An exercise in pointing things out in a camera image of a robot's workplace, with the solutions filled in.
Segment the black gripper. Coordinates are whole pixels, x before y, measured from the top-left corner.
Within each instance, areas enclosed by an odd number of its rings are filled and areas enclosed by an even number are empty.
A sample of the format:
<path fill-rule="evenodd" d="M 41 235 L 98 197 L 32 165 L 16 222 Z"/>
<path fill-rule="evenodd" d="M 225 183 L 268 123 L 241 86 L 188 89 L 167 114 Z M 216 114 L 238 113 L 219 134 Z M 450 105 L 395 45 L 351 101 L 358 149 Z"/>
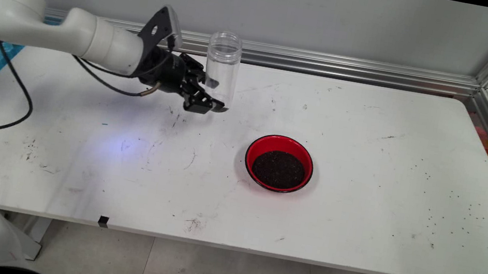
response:
<path fill-rule="evenodd" d="M 204 71 L 204 66 L 186 53 L 181 55 L 158 47 L 142 61 L 139 81 L 148 86 L 160 83 L 159 91 L 186 94 L 184 110 L 192 113 L 222 113 L 228 110 L 224 102 L 212 98 L 205 91 L 191 91 L 188 79 L 195 76 L 197 81 L 209 89 L 219 86 L 219 82 Z"/>

